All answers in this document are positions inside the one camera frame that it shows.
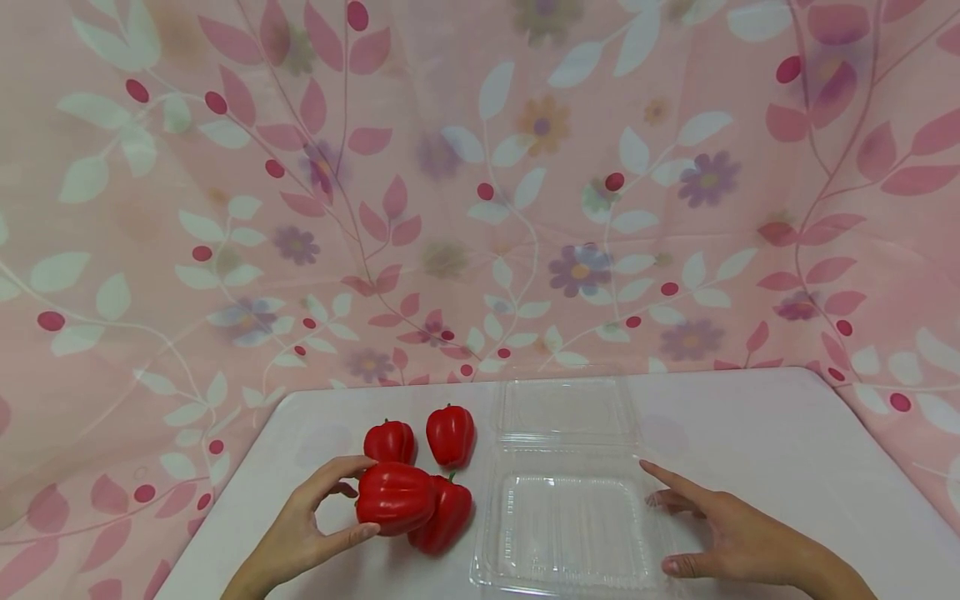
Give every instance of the hand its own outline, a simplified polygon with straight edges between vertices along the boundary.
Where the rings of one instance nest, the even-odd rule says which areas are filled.
[[[648,498],[670,515],[691,512],[713,532],[713,547],[700,554],[670,556],[671,577],[714,577],[793,586],[819,600],[876,600],[856,571],[823,545],[727,492],[712,492],[647,461],[640,466],[668,490]]]
[[[276,586],[379,533],[379,525],[365,523],[328,536],[318,529],[315,515],[332,493],[357,497],[356,490],[341,479],[355,479],[375,464],[366,456],[341,456],[300,484],[237,570],[222,600],[262,600]]]

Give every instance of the white table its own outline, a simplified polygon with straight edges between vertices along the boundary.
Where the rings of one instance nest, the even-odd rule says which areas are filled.
[[[458,475],[486,505],[495,383],[299,392],[277,407],[180,557],[156,600],[219,598],[290,491],[330,458],[362,452],[385,418],[419,430],[418,466],[436,471],[422,438],[435,408],[452,401],[478,425],[474,463]],[[863,429],[843,401],[801,369],[635,375],[629,387],[644,442],[668,468],[734,492],[822,541],[860,570],[881,599],[950,598],[958,590],[958,538]],[[354,520],[353,503],[327,500],[323,528]],[[690,550],[698,533],[677,521]],[[469,581],[475,526],[441,560],[406,538],[377,539],[281,586],[271,599],[478,600]],[[697,582],[696,600],[803,598],[794,590]]]

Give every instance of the pink floral backdrop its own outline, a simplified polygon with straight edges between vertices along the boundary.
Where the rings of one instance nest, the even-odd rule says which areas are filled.
[[[290,391],[586,363],[806,366],[960,531],[952,0],[50,5],[0,9],[0,598],[152,598]]]

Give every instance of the red bell pepper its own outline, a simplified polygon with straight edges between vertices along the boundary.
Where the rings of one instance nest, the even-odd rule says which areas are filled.
[[[460,469],[470,462],[477,432],[473,417],[463,406],[436,410],[426,420],[426,440],[437,464],[446,469]]]
[[[363,453],[380,463],[413,465],[417,458],[414,430],[399,420],[384,420],[367,432]]]
[[[437,510],[423,527],[407,534],[410,544],[423,554],[440,556],[449,550],[467,530],[473,514],[473,496],[470,490],[447,479],[433,476],[437,489]]]
[[[360,477],[357,520],[378,523],[380,535],[402,536],[426,524],[437,508],[433,480],[402,463],[377,463]]]

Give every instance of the clear plastic container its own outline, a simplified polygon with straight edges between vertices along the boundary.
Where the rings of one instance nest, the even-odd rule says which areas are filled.
[[[660,570],[676,544],[645,501],[660,486],[638,465],[624,378],[604,367],[580,373],[500,384],[471,579],[486,597],[686,598]]]

